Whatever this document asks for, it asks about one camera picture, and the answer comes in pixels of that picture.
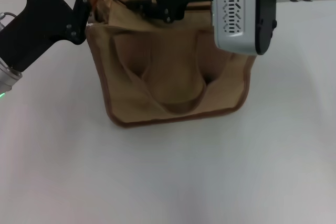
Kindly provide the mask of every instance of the white background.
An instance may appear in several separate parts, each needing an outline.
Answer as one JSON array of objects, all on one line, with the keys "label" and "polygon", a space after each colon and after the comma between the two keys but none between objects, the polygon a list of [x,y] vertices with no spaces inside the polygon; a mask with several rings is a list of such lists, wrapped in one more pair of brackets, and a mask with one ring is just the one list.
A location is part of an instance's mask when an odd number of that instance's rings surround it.
[{"label": "white background", "polygon": [[278,6],[221,118],[118,128],[88,45],[54,45],[0,100],[0,223],[336,223],[336,2]]}]

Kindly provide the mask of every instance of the ventilation grille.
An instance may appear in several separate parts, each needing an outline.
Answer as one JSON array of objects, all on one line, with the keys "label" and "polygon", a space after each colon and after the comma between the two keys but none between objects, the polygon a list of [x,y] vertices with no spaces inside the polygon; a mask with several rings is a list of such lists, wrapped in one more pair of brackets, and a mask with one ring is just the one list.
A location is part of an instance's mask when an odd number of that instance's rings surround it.
[{"label": "ventilation grille", "polygon": [[244,30],[244,0],[224,1],[224,32],[230,35],[241,33]]}]

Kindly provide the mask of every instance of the black bracket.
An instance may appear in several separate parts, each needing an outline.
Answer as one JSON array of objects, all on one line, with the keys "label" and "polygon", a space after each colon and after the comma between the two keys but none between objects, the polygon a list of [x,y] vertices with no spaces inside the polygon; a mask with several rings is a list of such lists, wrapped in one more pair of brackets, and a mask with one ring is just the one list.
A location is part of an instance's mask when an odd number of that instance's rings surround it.
[{"label": "black bracket", "polygon": [[83,43],[90,11],[88,0],[76,0],[73,9],[64,0],[27,0],[25,9],[0,32],[0,57],[23,72],[60,40]]}]

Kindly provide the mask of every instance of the tan canvas bag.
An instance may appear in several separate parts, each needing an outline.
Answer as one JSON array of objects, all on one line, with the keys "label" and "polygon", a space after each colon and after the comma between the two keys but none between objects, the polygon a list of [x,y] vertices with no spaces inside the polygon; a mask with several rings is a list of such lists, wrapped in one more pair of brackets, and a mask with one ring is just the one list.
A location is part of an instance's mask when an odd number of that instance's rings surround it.
[{"label": "tan canvas bag", "polygon": [[116,0],[90,1],[97,21],[86,35],[114,123],[200,119],[244,104],[255,57],[216,47],[209,10],[166,24]]}]

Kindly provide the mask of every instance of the white table surface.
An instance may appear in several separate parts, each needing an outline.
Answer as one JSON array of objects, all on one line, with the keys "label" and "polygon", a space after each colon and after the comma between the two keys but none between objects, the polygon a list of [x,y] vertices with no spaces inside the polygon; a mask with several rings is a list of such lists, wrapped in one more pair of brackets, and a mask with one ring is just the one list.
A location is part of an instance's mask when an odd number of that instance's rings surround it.
[{"label": "white table surface", "polygon": [[336,223],[336,2],[278,23],[240,111],[130,130],[88,45],[54,45],[0,101],[0,223]]}]

